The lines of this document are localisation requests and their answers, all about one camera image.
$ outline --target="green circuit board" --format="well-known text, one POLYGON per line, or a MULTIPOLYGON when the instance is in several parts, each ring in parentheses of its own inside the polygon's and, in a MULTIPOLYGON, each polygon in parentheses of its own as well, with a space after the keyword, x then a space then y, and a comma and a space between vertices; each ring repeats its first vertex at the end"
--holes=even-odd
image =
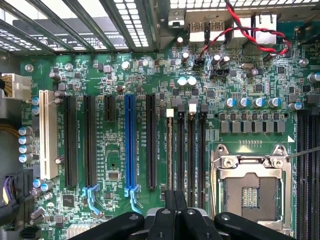
MULTIPOLYGON (((160 53, 123 53, 123 54, 99 54, 99 55, 62 55, 62 56, 26 56, 21 63, 21 75, 32 78, 32 94, 38 96, 39 90, 53 90, 53 80, 49 73, 58 68, 62 76, 66 93, 76 96, 76 122, 77 128, 77 185, 76 187, 65 187, 65 176, 63 165, 59 166, 59 176, 52 181, 54 187, 51 190, 52 198, 46 200, 44 195, 35 199, 35 209, 43 207, 45 217, 38 225, 42 228, 45 240, 62 240, 67 237, 67 229, 71 224, 102 223, 122 213, 131 211, 131 203, 125 197, 125 95, 133 94, 136 99, 136 184, 139 190, 136 194, 136 207, 144 216, 147 211, 155 207, 163 207, 163 191, 168 188, 167 173, 167 118, 164 115, 166 109, 176 109, 175 101, 181 99, 188 112, 190 99, 196 101, 198 110, 201 104, 207 104, 208 114, 205 124, 205 210, 210 213, 210 167, 212 151, 219 144, 224 144, 232 154, 270 154, 276 144, 283 144, 289 154, 296 152, 296 114, 288 109, 289 95, 295 95, 296 102, 303 102, 305 95, 319 93, 320 88, 308 83, 308 74, 319 68, 318 56, 319 45, 298 46, 292 43, 292 55, 290 57, 277 56, 272 61, 265 63, 265 54, 244 54, 242 49, 212 48, 205 53, 207 59, 205 66, 200 70, 193 70, 193 60, 201 51, 201 48, 168 47, 160 53), (189 52, 190 58, 187 64, 181 63, 183 52, 189 52), (230 57, 230 63, 224 68, 229 68, 232 74, 228 77, 217 77, 210 79, 213 67, 210 59, 214 54, 230 57), (299 59, 307 58, 310 63, 307 67, 299 65, 299 59), (122 69, 122 63, 128 61, 128 70, 122 69), (254 78, 246 77, 247 70, 241 69, 241 65, 253 63, 260 74, 254 78), (32 64, 32 73, 26 72, 25 65, 32 64), (72 64, 73 70, 66 71, 65 65, 72 64), (111 72, 99 71, 98 64, 110 66, 111 72), (193 87, 179 87, 177 81, 180 77, 196 78, 193 87), (122 86, 123 91, 116 91, 117 86, 122 86), (157 184, 155 189, 147 188, 147 144, 146 144, 146 94, 155 93, 156 96, 156 166, 157 184), (116 99, 116 121, 104 120, 104 95, 111 94, 116 99), (95 96, 96 108, 96 160, 97 160, 97 183, 99 191, 96 193, 95 208, 101 211, 95 215, 88 207, 88 200, 82 196, 85 186, 84 170, 84 96, 95 96), (281 99, 279 107, 270 108, 267 104, 262 108, 239 108, 234 106, 226 108, 225 101, 228 98, 264 98, 266 101, 278 97, 281 99), (233 133, 222 132, 221 122, 285 122, 283 132, 250 132, 233 133), (117 172, 116 179, 109 178, 109 172, 117 172), (57 225, 54 216, 63 217, 63 225, 57 225)), ((32 105, 24 103, 22 106, 22 124, 31 126, 33 124, 32 105)), ((58 106, 58 154, 64 154, 64 115, 61 105, 58 106)), ((198 165, 198 140, 199 125, 198 117, 195 119, 195 165, 198 165)), ((188 197, 187 169, 188 169, 188 125, 184 125, 185 138, 183 140, 185 179, 184 191, 188 197)), ((174 127, 174 149, 173 159, 178 156, 177 128, 174 127)), ((34 137, 34 155, 39 155, 39 138, 34 137)), ((292 164, 292 199, 291 199, 291 231, 296 230, 296 160, 292 164)), ((193 207, 199 207, 197 201, 193 207)))

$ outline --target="white pci slot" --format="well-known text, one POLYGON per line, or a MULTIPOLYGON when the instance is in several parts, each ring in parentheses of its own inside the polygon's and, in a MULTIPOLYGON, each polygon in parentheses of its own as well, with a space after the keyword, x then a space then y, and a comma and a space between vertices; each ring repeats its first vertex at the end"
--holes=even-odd
POLYGON ((57 105, 53 103, 54 92, 39 91, 40 125, 40 178, 52 179, 58 175, 58 129, 57 105))

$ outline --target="chip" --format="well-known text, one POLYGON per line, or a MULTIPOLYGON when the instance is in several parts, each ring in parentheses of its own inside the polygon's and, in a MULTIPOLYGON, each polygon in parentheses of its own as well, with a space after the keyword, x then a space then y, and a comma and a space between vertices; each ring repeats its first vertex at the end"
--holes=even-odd
POLYGON ((62 205, 67 208, 75 207, 75 196, 74 195, 62 195, 62 205))

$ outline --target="motherboard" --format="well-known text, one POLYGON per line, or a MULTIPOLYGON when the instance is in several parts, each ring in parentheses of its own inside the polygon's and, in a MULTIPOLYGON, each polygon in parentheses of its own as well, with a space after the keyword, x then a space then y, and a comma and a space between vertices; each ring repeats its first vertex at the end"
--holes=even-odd
POLYGON ((198 61, 201 50, 23 58, 32 140, 20 161, 36 178, 30 225, 43 239, 146 216, 180 189, 212 218, 232 212, 296 236, 299 165, 287 156, 297 112, 319 104, 320 45, 293 41, 274 56, 214 46, 198 61))

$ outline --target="silver capacitor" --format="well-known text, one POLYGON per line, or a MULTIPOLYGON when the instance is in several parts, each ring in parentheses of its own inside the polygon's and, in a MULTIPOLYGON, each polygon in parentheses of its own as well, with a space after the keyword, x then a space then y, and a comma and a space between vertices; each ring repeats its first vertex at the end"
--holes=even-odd
POLYGON ((37 210, 35 210, 34 212, 32 212, 30 214, 30 218, 33 219, 33 220, 37 219, 38 217, 40 217, 44 213, 45 213, 45 209, 43 209, 42 207, 39 207, 37 210))

